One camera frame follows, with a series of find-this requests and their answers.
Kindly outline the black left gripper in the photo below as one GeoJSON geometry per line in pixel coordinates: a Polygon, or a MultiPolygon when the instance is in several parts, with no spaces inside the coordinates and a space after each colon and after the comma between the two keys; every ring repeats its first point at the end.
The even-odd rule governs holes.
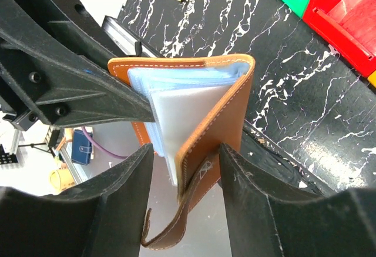
{"type": "Polygon", "coordinates": [[[108,62],[72,52],[15,0],[1,0],[1,110],[22,131],[37,120],[66,128],[153,119],[149,101],[108,62]]]}

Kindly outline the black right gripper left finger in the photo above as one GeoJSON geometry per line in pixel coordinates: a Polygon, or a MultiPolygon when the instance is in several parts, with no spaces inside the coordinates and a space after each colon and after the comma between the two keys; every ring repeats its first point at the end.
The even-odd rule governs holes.
{"type": "Polygon", "coordinates": [[[138,256],[151,144],[59,195],[1,188],[2,256],[138,256]]]}

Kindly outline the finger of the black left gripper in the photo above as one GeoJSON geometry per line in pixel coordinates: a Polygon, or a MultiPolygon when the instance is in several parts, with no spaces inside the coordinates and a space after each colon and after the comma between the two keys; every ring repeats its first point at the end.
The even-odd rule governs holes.
{"type": "Polygon", "coordinates": [[[47,33],[77,55],[107,63],[126,54],[97,24],[80,0],[15,0],[47,33]]]}

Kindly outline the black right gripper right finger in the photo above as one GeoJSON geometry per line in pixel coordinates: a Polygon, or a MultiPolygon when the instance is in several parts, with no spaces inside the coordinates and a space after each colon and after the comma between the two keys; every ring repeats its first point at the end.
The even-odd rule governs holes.
{"type": "Polygon", "coordinates": [[[293,187],[220,147],[233,256],[374,256],[375,189],[329,197],[293,187]]]}

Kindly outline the brown leather card holder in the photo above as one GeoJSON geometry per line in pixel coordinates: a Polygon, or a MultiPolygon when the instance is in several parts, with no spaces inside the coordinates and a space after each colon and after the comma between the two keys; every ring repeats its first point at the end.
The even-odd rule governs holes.
{"type": "Polygon", "coordinates": [[[255,65],[248,54],[108,62],[112,75],[149,101],[153,119],[132,125],[139,141],[165,158],[177,187],[176,214],[154,238],[148,238],[146,217],[145,248],[167,249],[182,240],[189,212],[220,179],[220,144],[240,148],[255,65]]]}

